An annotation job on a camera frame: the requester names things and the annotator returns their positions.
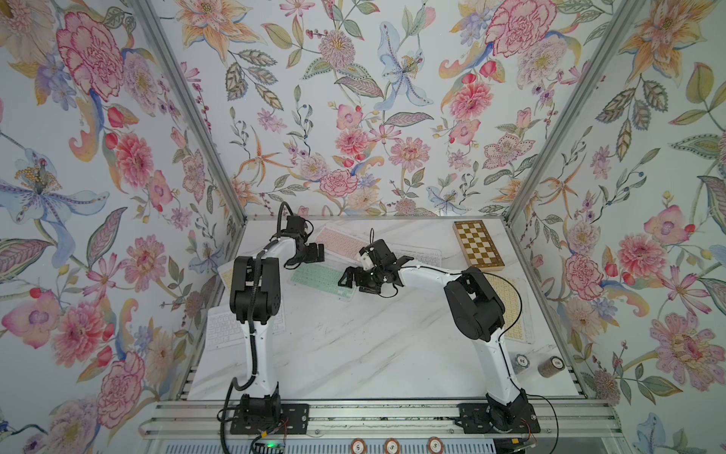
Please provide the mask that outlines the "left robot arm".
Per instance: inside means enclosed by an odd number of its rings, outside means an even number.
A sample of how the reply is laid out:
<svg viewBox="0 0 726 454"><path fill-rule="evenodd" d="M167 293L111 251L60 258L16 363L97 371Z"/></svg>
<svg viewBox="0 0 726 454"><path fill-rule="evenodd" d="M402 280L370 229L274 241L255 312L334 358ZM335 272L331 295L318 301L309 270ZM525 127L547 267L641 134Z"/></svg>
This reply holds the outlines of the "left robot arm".
<svg viewBox="0 0 726 454"><path fill-rule="evenodd" d="M272 329L282 306L281 272L324 261L324 247L309 241L312 222L298 215L278 221L270 241L233 264L229 306L241 325L247 370L234 378L233 389L252 398L279 393L272 364Z"/></svg>

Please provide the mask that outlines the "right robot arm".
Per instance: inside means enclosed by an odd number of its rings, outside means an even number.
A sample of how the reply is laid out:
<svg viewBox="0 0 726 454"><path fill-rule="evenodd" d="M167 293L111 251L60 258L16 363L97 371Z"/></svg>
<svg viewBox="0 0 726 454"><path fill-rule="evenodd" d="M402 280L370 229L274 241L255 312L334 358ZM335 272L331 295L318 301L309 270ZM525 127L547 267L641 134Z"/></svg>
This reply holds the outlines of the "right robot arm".
<svg viewBox="0 0 726 454"><path fill-rule="evenodd" d="M474 343L489 403L506 408L526 400L504 342L505 305L482 270L443 270L408 255L397 257L381 239L363 247L358 261L358 267L349 267L342 274L340 287L378 296L385 285L397 291L414 288L442 294L455 326Z"/></svg>

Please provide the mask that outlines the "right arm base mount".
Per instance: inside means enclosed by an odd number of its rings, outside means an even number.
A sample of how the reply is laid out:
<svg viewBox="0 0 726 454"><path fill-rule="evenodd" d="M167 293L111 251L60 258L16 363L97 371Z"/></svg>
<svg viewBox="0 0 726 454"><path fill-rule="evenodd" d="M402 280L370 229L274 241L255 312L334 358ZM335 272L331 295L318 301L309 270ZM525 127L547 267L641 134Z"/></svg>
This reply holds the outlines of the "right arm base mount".
<svg viewBox="0 0 726 454"><path fill-rule="evenodd" d="M529 403L524 389L514 395L514 401L502 404L493 397L485 402L458 405L459 426L465 434L537 434L541 432L539 419Z"/></svg>

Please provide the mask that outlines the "mint green keyboard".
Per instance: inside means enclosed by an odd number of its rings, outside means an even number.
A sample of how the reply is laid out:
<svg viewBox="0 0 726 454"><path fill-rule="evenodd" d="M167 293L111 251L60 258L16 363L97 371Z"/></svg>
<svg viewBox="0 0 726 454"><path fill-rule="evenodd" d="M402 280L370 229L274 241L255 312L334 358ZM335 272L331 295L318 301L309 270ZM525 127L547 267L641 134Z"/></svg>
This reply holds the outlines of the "mint green keyboard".
<svg viewBox="0 0 726 454"><path fill-rule="evenodd" d="M338 285L345 270L346 267L338 262L302 264L289 277L289 284L350 302L355 296L355 290Z"/></svg>

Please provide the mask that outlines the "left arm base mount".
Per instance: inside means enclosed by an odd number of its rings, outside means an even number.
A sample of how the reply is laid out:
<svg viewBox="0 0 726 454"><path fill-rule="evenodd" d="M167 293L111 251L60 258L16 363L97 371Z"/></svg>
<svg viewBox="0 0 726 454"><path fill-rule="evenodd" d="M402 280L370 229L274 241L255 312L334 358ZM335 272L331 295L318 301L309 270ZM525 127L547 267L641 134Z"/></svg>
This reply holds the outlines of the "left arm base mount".
<svg viewBox="0 0 726 454"><path fill-rule="evenodd" d="M309 411L308 404L285 404L276 386L261 397L244 393L227 410L226 420L232 435L271 435L276 429L283 434L305 435Z"/></svg>

